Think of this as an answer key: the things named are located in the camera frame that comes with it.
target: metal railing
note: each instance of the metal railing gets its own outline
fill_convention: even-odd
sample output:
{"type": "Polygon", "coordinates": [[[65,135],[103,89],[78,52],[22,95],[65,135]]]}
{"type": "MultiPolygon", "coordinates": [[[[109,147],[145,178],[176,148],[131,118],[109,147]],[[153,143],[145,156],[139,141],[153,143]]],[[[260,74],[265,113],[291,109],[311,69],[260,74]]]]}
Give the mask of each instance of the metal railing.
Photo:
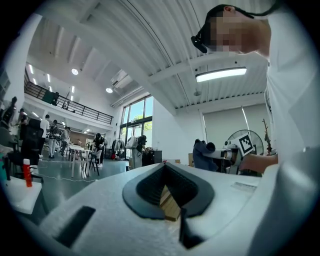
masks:
{"type": "MultiPolygon", "coordinates": [[[[39,100],[44,100],[44,96],[49,90],[37,84],[34,84],[30,81],[26,81],[26,78],[28,78],[28,75],[25,75],[24,78],[25,78],[24,93],[31,95],[39,100]]],[[[56,104],[54,104],[54,106],[57,106],[58,108],[62,108],[66,111],[70,111],[72,113],[78,114],[86,118],[90,118],[93,120],[106,123],[108,125],[111,125],[112,118],[113,118],[113,116],[109,114],[102,113],[90,107],[71,101],[70,99],[63,97],[61,95],[58,96],[56,100],[56,104]]]]}

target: clothing rack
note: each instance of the clothing rack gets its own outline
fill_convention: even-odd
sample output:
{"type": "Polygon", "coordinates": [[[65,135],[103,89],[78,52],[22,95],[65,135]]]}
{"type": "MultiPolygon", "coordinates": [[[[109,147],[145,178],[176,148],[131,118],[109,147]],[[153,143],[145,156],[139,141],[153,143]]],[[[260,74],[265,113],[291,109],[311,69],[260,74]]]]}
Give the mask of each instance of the clothing rack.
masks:
{"type": "Polygon", "coordinates": [[[112,153],[116,155],[116,160],[123,161],[125,157],[122,157],[122,154],[125,151],[125,143],[121,138],[117,138],[112,142],[112,153]]]}

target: black rubber piece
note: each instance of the black rubber piece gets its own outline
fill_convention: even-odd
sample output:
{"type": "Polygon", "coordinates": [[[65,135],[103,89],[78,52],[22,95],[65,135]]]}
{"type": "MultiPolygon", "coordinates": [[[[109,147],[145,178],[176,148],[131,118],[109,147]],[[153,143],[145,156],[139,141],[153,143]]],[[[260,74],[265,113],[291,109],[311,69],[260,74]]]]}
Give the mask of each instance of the black rubber piece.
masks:
{"type": "Polygon", "coordinates": [[[71,218],[69,223],[63,228],[61,233],[55,238],[62,245],[70,248],[77,240],[78,236],[85,228],[96,209],[89,206],[83,206],[71,218]]]}
{"type": "Polygon", "coordinates": [[[160,199],[165,185],[181,208],[180,242],[186,248],[203,242],[200,236],[189,231],[185,219],[201,215],[212,202],[215,193],[207,181],[166,163],[130,180],[123,188],[122,197],[138,216],[164,220],[160,199]]]}

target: round ceiling light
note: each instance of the round ceiling light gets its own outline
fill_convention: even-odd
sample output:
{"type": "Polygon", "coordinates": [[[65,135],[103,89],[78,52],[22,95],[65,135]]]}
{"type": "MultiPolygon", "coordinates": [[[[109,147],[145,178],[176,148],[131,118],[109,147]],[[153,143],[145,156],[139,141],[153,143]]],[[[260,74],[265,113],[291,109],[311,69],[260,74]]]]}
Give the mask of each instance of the round ceiling light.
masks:
{"type": "Polygon", "coordinates": [[[74,74],[75,76],[78,75],[78,70],[76,70],[75,68],[71,69],[72,74],[74,74]]]}

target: box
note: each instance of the box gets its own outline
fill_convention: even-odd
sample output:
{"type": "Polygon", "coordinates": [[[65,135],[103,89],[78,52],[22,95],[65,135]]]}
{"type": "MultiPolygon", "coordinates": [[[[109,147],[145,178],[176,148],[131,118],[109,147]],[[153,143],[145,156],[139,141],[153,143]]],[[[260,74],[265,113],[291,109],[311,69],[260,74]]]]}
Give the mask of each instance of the box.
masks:
{"type": "Polygon", "coordinates": [[[194,155],[192,153],[188,154],[188,159],[189,159],[189,166],[190,167],[195,167],[195,165],[194,165],[194,155]]]}

